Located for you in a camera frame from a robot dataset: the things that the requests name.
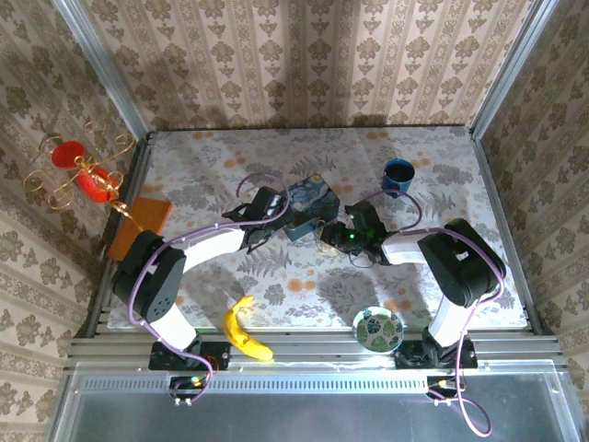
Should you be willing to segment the green leaf print plate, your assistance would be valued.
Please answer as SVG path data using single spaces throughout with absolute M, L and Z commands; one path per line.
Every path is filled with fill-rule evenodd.
M 380 354 L 397 350 L 404 339 L 400 317 L 381 307 L 368 307 L 358 312 L 352 322 L 352 334 L 362 347 Z

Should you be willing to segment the blue starry night tin box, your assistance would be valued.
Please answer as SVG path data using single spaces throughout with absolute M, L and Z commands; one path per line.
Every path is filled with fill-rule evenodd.
M 291 241 L 312 233 L 320 224 L 334 220 L 341 200 L 319 174 L 313 174 L 289 187 L 294 218 L 284 232 Z

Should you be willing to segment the red cup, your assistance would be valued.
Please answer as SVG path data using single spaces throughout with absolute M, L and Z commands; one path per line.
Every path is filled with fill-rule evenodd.
M 106 204 L 119 196 L 121 174 L 108 172 L 102 167 L 82 171 L 75 179 L 80 190 L 94 203 Z
M 77 157 L 84 157 L 86 149 L 79 141 L 66 141 L 60 143 L 51 152 L 53 165 L 58 169 L 75 168 Z

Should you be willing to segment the aluminium frame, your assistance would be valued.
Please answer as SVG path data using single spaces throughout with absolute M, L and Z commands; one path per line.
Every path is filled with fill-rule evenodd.
M 491 171 L 468 126 L 509 55 L 528 0 L 57 0 L 129 131 L 463 127 L 502 238 L 510 287 L 475 319 L 470 397 L 493 439 L 573 440 L 577 409 L 555 341 L 535 337 L 527 289 Z M 454 405 L 423 393 L 423 374 L 364 349 L 351 324 L 247 328 L 269 363 L 233 351 L 195 404 L 176 405 L 172 374 L 152 371 L 153 338 L 112 312 L 113 329 L 74 343 L 67 369 L 80 411 L 61 437 L 102 440 L 457 440 Z

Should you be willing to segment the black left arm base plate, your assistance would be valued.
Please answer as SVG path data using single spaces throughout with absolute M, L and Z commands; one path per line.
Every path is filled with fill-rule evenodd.
M 227 371 L 230 360 L 231 345 L 227 342 L 203 342 L 193 343 L 187 353 L 196 354 L 209 362 L 213 370 Z M 177 355 L 166 348 L 162 343 L 154 343 L 151 348 L 148 368 L 156 371 L 205 371 L 206 366 L 191 358 Z

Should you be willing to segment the floral printed table mat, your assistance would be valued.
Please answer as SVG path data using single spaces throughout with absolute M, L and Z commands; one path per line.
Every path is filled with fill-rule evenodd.
M 504 252 L 463 127 L 162 132 L 148 144 L 142 194 L 172 202 L 167 238 L 218 221 L 261 185 L 278 189 L 319 174 L 342 204 L 368 198 L 388 230 L 440 227 L 462 217 L 496 253 Z M 382 189 L 384 167 L 394 158 L 415 168 L 407 192 Z M 182 279 L 179 308 L 193 326 L 217 328 L 240 297 L 253 296 L 239 313 L 245 327 L 339 328 L 362 308 L 383 306 L 415 331 L 438 309 L 442 293 L 426 266 L 329 257 L 321 244 L 313 234 L 291 241 L 281 232 L 250 254 L 200 264 Z

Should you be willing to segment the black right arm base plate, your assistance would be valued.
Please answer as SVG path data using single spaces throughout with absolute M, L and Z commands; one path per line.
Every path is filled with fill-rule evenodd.
M 441 347 L 434 341 L 410 340 L 403 342 L 393 353 L 397 369 L 439 368 L 447 369 L 456 365 L 457 343 Z M 477 368 L 478 359 L 473 342 L 466 338 L 458 358 L 461 368 Z

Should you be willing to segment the orange wooden block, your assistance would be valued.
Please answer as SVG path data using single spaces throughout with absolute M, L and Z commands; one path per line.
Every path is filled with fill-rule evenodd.
M 124 259 L 141 232 L 151 230 L 157 235 L 162 232 L 173 204 L 169 201 L 139 196 L 131 205 L 116 201 L 112 206 L 123 216 L 123 221 L 110 244 L 107 256 L 119 262 Z

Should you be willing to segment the yellow banana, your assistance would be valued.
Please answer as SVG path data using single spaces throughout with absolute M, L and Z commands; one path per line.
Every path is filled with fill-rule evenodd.
M 252 301 L 253 296 L 241 297 L 238 302 L 225 313 L 225 337 L 244 355 L 250 356 L 259 361 L 271 361 L 273 359 L 273 351 L 246 333 L 237 320 L 237 313 L 242 308 L 248 307 Z

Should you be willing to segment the dark blue mug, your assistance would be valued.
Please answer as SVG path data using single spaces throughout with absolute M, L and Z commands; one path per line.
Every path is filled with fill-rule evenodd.
M 415 176 L 413 165 L 402 158 L 389 160 L 383 172 L 382 189 L 407 192 Z

